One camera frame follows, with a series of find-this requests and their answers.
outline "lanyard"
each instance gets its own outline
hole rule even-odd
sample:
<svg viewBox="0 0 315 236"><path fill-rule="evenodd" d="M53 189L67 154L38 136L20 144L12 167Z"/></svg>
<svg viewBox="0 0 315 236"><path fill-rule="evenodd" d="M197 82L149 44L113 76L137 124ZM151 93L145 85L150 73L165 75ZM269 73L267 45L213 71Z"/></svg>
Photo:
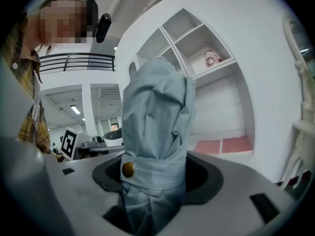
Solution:
<svg viewBox="0 0 315 236"><path fill-rule="evenodd" d="M31 113L31 117L34 120L35 124L36 124L36 129L38 126L38 119L39 119L39 112L40 112L40 84L38 81L38 77L35 71L34 72L34 104L33 104L33 108L32 108L32 113Z"/></svg>

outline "person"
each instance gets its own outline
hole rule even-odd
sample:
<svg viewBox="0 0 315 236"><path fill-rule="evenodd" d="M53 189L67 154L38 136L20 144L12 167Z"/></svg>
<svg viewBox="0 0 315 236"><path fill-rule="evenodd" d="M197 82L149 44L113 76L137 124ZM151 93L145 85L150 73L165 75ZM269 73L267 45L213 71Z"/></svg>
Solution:
<svg viewBox="0 0 315 236"><path fill-rule="evenodd" d="M94 0L45 0L36 12L22 12L6 38L1 55L24 90L35 100L42 83L40 59L35 48L48 46L48 54L57 43L81 43L97 26L98 7ZM27 114L18 139L33 143L49 153L50 137L41 100ZM63 161L62 155L55 155Z"/></svg>
<svg viewBox="0 0 315 236"><path fill-rule="evenodd" d="M57 147L57 145L55 144L55 143L53 143L53 152L55 153L55 154L59 154L59 150L58 150L58 147Z"/></svg>

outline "yellow plaid shirt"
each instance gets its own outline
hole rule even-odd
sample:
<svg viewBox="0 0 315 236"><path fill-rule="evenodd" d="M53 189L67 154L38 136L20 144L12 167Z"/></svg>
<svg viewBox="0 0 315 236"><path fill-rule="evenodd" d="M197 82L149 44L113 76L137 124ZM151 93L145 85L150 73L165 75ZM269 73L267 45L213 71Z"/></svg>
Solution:
<svg viewBox="0 0 315 236"><path fill-rule="evenodd" d="M39 56L36 51L33 51L31 56L20 57L23 46L23 36L27 23L27 15L26 13L23 13L20 20L8 34L8 37L1 48L1 54L7 66L10 67L10 70L15 75L22 87L32 98L34 98L35 77L33 70L36 72L38 79L41 82L39 75ZM18 138L21 141L36 144L42 153L50 153L50 137L44 116L44 108L42 107L41 101L38 124L36 124L35 120L32 118L31 109L21 126ZM57 155L57 159L60 161L64 159L64 157Z"/></svg>

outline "black slot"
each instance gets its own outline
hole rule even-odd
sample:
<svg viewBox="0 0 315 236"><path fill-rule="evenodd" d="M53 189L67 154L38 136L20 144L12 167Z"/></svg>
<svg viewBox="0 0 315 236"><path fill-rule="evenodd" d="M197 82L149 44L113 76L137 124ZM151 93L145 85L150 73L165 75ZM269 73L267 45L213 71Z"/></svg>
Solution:
<svg viewBox="0 0 315 236"><path fill-rule="evenodd" d="M71 168L66 168L66 169L63 170L63 174L65 174L65 175L68 175L68 174L70 174L72 172L74 172L74 170L71 169Z"/></svg>
<svg viewBox="0 0 315 236"><path fill-rule="evenodd" d="M278 209L272 204L265 194L255 194L250 196L250 199L257 208L265 224L273 220L279 214Z"/></svg>

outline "balcony railing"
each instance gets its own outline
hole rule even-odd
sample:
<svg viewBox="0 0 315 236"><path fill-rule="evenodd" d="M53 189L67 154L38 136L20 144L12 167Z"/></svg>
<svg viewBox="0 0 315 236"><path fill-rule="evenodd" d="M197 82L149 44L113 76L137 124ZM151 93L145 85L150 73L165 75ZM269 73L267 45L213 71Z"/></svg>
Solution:
<svg viewBox="0 0 315 236"><path fill-rule="evenodd" d="M95 53L62 53L40 57L41 73L71 70L116 71L115 56Z"/></svg>

